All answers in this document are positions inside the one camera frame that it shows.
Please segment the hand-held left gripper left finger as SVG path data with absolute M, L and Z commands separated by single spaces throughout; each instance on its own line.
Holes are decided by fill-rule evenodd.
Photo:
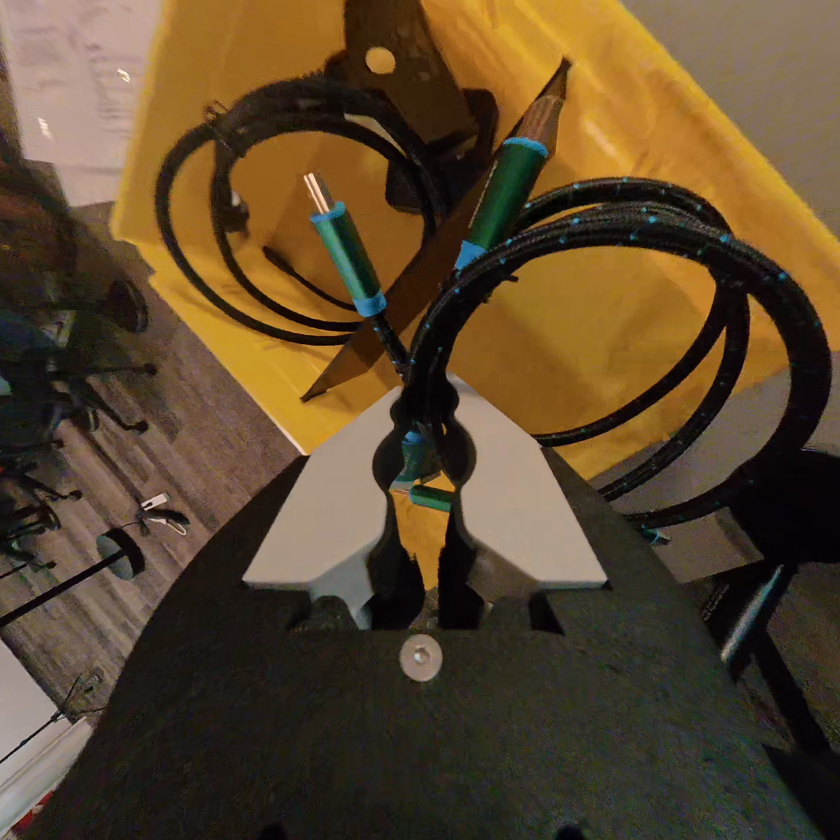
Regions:
M 407 627 L 422 611 L 422 572 L 374 470 L 400 391 L 312 451 L 243 576 L 247 586 L 304 592 L 313 602 L 337 597 L 362 629 Z

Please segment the black office chair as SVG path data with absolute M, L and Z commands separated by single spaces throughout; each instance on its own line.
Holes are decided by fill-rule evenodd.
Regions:
M 129 334 L 149 325 L 144 298 L 129 280 L 113 280 L 100 299 L 57 297 L 39 291 L 23 303 L 2 302 L 1 449 L 2 460 L 38 457 L 61 447 L 57 433 L 64 422 L 96 430 L 106 417 L 125 432 L 144 434 L 147 421 L 123 418 L 90 378 L 132 373 L 153 377 L 154 364 L 95 366 L 60 338 L 77 316 L 93 316 Z

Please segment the yellow plastic bin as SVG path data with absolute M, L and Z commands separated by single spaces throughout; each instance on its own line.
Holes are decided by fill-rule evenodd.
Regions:
M 572 59 L 558 150 L 536 192 L 636 175 L 706 198 L 734 234 L 792 273 L 838 350 L 838 242 L 705 92 L 618 2 L 424 2 L 437 47 L 461 86 L 489 90 L 500 133 L 563 56 Z M 152 286 L 299 449 L 308 454 L 396 384 L 386 360 L 301 401 L 336 354 L 259 335 L 218 311 L 165 252 L 154 184 L 205 106 L 305 75 L 343 47 L 343 2 L 163 2 L 112 231 L 152 267 Z M 383 197 L 386 164 L 347 140 L 270 140 L 236 166 L 250 210 L 234 250 L 279 302 L 328 317 L 266 262 L 273 244 L 312 282 L 340 281 L 309 222 L 301 174 L 323 173 L 344 200 L 389 287 L 420 244 L 422 222 Z M 461 333 L 450 370 L 533 432 L 588 424 L 654 384 L 697 336 L 713 284 L 699 266 L 638 250 L 551 255 L 518 273 Z

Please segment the black hdmi switch with button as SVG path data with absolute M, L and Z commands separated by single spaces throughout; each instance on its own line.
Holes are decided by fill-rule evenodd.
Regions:
M 476 123 L 476 133 L 469 138 L 453 133 L 424 146 L 426 157 L 433 163 L 432 170 L 440 175 L 446 187 L 446 215 L 462 201 L 480 175 L 486 173 L 495 150 L 499 117 L 496 100 L 485 89 L 468 88 L 463 93 L 469 113 Z M 411 186 L 393 163 L 388 164 L 387 168 L 385 200 L 398 212 L 411 215 L 421 213 Z

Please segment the black bin divider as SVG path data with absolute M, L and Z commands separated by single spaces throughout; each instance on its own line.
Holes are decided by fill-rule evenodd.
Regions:
M 421 2 L 346 2 L 345 49 L 330 59 L 363 91 L 381 93 L 425 144 L 453 133 L 473 136 L 476 123 L 448 65 L 435 45 Z M 494 150 L 486 173 L 421 247 L 388 293 L 397 333 L 427 305 L 439 285 L 507 237 L 549 159 L 572 63 L 562 58 L 534 102 Z

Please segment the black disc pole stand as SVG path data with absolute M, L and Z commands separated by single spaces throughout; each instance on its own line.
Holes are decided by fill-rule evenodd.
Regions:
M 5 629 L 8 625 L 66 594 L 101 571 L 109 571 L 121 581 L 131 581 L 145 570 L 145 558 L 140 546 L 122 528 L 112 528 L 99 535 L 96 538 L 96 549 L 99 556 L 98 562 L 3 614 L 1 628 Z

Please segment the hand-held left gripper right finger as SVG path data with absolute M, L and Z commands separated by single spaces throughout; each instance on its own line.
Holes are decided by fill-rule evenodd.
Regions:
M 455 489 L 438 569 L 438 623 L 478 627 L 499 600 L 600 590 L 608 575 L 543 448 L 453 374 L 437 453 Z

